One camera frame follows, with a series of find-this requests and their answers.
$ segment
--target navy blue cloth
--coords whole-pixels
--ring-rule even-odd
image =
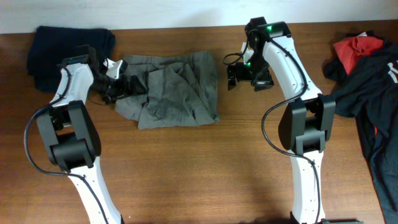
[[[332,96],[336,114],[356,117],[363,154],[369,163],[384,219],[398,223],[398,45],[358,60]]]
[[[107,29],[38,27],[27,57],[28,74],[34,76],[36,89],[55,93],[61,80],[57,64],[77,56],[75,47],[86,44],[96,49],[102,62],[111,57],[115,36]]]

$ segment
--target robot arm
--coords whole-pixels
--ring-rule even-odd
[[[289,153],[304,156],[316,164],[320,182],[323,150],[330,137],[335,103],[330,97],[322,95],[306,73],[286,23],[267,24],[260,17],[251,19],[245,31],[253,50],[248,50],[246,43],[243,43],[241,55],[244,62],[227,68],[228,88],[235,86],[235,80],[250,81],[255,91],[272,88],[274,82],[268,71],[269,66],[272,67],[286,100],[298,96],[307,86],[301,97],[287,105],[279,124],[279,137]],[[314,116],[307,116],[308,110]],[[312,165],[299,157],[290,158],[294,178],[292,221],[314,223],[318,209],[318,221],[325,219],[322,203],[318,202],[317,182]]]
[[[125,62],[107,59],[108,69],[102,75],[98,72],[94,50],[90,47],[88,50],[85,55],[63,61],[62,67],[66,69],[61,69],[62,79],[51,102],[58,100],[65,89],[66,94],[37,118],[37,125],[50,161],[64,172],[84,177],[98,198],[102,210],[85,183],[68,176],[81,197],[90,223],[105,223],[106,217],[107,223],[121,224],[123,219],[111,200],[101,173],[100,137],[88,115],[85,102],[93,84],[99,90],[119,88],[114,84],[122,77]],[[58,133],[69,126],[73,128],[72,133]]]

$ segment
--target black joint housing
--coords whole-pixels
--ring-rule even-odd
[[[278,128],[283,147],[301,156],[313,150],[323,152],[330,139],[335,105],[331,96],[322,94],[308,101],[298,99],[289,103]],[[308,111],[314,115],[307,116]]]
[[[37,125],[50,162],[62,171],[70,172],[80,166],[91,168],[95,158],[101,155],[100,137],[82,101],[52,108],[37,118]],[[56,131],[69,125],[74,132],[57,134]]]

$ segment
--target folded dark cloth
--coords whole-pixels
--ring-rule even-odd
[[[72,29],[40,26],[27,57],[28,74],[38,90],[55,93],[61,80],[57,68],[62,59],[75,55],[75,47],[90,45],[99,52],[99,61],[111,56],[115,36],[107,29]]]
[[[116,101],[115,110],[139,129],[198,126],[219,121],[217,72],[209,52],[178,57],[130,55],[125,75],[136,75],[147,94]]]

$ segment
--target wooden table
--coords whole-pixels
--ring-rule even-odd
[[[302,63],[324,94],[335,83],[322,74],[332,43],[347,32],[375,30],[398,41],[397,21],[290,24]],[[86,107],[101,137],[103,176],[126,223],[237,223],[263,217],[288,218],[293,203],[290,159],[275,152],[261,134],[260,120],[284,99],[275,87],[255,93],[248,83],[227,91],[227,53],[245,41],[243,26],[188,29],[114,30],[112,59],[128,54],[174,56],[210,51],[217,64],[221,121],[195,128],[137,130],[112,107]],[[26,58],[33,34],[0,35],[0,223],[89,223],[67,178],[38,173],[28,163],[22,133],[32,113],[53,94],[35,90]],[[266,124],[279,144],[283,108]],[[32,156],[58,171],[45,154],[37,127]],[[327,218],[382,223],[383,217],[354,119],[335,116],[322,164],[322,200]]]

